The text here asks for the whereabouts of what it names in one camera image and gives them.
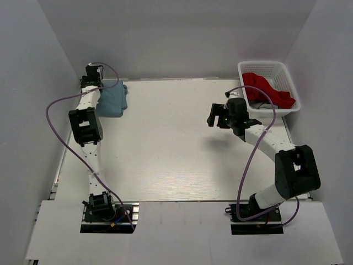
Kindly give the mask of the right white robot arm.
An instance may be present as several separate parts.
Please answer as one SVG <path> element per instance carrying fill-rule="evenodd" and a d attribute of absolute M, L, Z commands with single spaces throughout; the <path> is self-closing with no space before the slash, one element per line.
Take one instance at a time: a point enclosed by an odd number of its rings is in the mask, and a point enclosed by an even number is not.
<path fill-rule="evenodd" d="M 271 208 L 320 188 L 313 150 L 308 145 L 282 141 L 269 127 L 251 119 L 243 98 L 231 98 L 226 104 L 214 103 L 207 124 L 231 129 L 235 136 L 253 145 L 255 151 L 260 150 L 275 164 L 274 183 L 249 198 L 250 218 L 262 220 Z"/>

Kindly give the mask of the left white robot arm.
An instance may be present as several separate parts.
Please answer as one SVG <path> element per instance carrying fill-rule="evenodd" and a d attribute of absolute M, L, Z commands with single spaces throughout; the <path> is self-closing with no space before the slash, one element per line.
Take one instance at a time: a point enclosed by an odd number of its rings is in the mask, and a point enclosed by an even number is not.
<path fill-rule="evenodd" d="M 89 64 L 81 78 L 81 96 L 77 107 L 69 111 L 68 117 L 75 142 L 81 147 L 85 163 L 88 164 L 89 198 L 84 204 L 88 211 L 104 220 L 116 215 L 116 206 L 111 194 L 102 183 L 105 180 L 100 158 L 100 142 L 103 129 L 96 107 L 101 96 L 101 65 Z"/>

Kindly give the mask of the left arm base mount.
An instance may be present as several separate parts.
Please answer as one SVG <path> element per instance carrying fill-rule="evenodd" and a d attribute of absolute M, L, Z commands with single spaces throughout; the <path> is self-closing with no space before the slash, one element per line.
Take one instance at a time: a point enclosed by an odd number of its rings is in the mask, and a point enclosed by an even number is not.
<path fill-rule="evenodd" d="M 125 204 L 126 211 L 120 204 L 115 204 L 115 210 L 107 217 L 101 217 L 98 213 L 84 207 L 82 216 L 80 233 L 82 234 L 132 234 L 132 228 L 128 216 L 132 221 L 132 225 L 136 228 L 138 223 L 139 203 Z"/>

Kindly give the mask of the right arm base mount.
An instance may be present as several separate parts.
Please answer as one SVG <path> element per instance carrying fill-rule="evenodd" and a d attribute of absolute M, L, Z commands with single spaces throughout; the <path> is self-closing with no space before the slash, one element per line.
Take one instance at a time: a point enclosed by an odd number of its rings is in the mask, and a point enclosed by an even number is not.
<path fill-rule="evenodd" d="M 230 204 L 224 212 L 229 216 L 232 235 L 281 235 L 284 233 L 279 208 L 265 215 L 241 221 L 236 215 L 236 204 Z"/>

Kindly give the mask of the blue-grey t-shirt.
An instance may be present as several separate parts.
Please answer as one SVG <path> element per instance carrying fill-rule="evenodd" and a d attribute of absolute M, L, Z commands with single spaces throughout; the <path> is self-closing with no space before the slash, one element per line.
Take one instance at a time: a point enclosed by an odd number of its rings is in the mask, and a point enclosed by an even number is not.
<path fill-rule="evenodd" d="M 96 111 L 100 117 L 119 118 L 122 117 L 124 110 L 127 109 L 128 87 L 119 80 L 108 80 L 103 82 L 104 89 L 101 92 Z"/>

